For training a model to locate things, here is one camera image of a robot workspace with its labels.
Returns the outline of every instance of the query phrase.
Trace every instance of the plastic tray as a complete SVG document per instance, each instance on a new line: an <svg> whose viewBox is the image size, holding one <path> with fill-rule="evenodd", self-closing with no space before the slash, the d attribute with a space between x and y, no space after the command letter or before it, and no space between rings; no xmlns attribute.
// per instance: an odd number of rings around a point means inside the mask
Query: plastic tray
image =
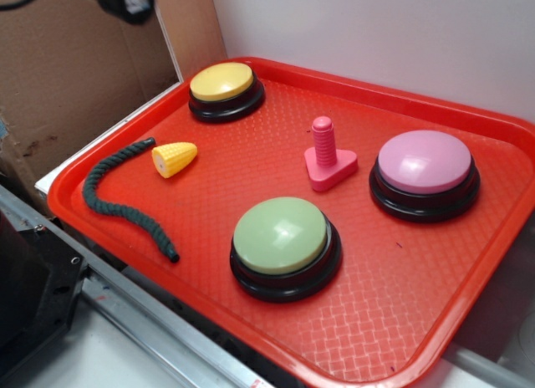
<svg viewBox="0 0 535 388"><path fill-rule="evenodd" d="M235 60L264 83L258 111L223 125L201 123L188 109L185 82L63 171L50 208L307 385L411 383L439 359L533 208L535 127L264 59ZM359 155L358 172L323 193L310 188L303 157L319 115L333 119L337 147ZM463 216L414 224L372 202L368 176L380 147L418 129L451 133L471 150L481 191ZM163 179L147 151L106 175L98 194L155 218L181 254L176 264L138 227L90 211L81 197L98 161L150 136L158 145L194 142L198 157ZM229 253L242 214L282 196L302 197L327 215L339 230L344 260L320 293L269 304L239 287Z"/></svg>

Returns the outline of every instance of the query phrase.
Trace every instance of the pink peg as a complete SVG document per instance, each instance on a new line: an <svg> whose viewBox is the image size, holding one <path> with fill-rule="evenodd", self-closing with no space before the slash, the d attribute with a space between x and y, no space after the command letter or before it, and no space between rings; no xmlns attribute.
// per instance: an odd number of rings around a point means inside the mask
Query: pink peg
<svg viewBox="0 0 535 388"><path fill-rule="evenodd" d="M315 191L326 191L359 169L357 155L337 150L333 121L319 116L312 123L314 147L304 152L310 184Z"/></svg>

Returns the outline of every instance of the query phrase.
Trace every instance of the cardboard box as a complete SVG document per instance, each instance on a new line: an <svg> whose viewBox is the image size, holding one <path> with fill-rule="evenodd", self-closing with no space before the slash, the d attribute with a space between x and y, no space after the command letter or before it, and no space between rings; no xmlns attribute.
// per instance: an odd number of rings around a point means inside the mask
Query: cardboard box
<svg viewBox="0 0 535 388"><path fill-rule="evenodd" d="M225 58L211 0L166 0L160 15L177 19L168 14L174 10L186 21L171 29L162 29L157 16L129 25L96 0L36 0L4 12L0 122L7 134L0 136L0 181L48 213L33 187L38 179L179 74L189 77ZM199 54L202 49L214 54Z"/></svg>

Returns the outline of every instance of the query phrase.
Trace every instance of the yellow corn cob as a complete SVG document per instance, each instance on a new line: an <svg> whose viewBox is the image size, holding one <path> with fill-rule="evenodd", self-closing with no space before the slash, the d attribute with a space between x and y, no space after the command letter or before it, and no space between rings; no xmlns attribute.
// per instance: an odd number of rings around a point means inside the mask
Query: yellow corn cob
<svg viewBox="0 0 535 388"><path fill-rule="evenodd" d="M156 170L164 178L171 177L184 169L197 155L193 143L171 143L152 149L152 160Z"/></svg>

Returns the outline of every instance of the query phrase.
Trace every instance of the rope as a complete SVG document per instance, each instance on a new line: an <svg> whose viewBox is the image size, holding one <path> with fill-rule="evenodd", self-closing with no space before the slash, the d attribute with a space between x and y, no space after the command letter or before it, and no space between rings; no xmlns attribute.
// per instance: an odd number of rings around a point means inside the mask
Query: rope
<svg viewBox="0 0 535 388"><path fill-rule="evenodd" d="M134 144L128 145L112 156L104 158L91 170L85 179L82 196L84 197L86 204L93 211L103 215L123 217L124 219L145 229L155 241L162 254L168 257L172 263L176 263L180 257L175 250L175 246L167 237L161 226L154 219L145 215L136 208L100 200L96 193L97 186L106 172L122 164L129 158L137 156L146 151L154 144L155 140L151 137L147 140L138 141Z"/></svg>
<svg viewBox="0 0 535 388"><path fill-rule="evenodd" d="M0 3L0 12L6 12L8 10L19 9L23 6L28 5L34 0L18 0L16 2Z"/></svg>

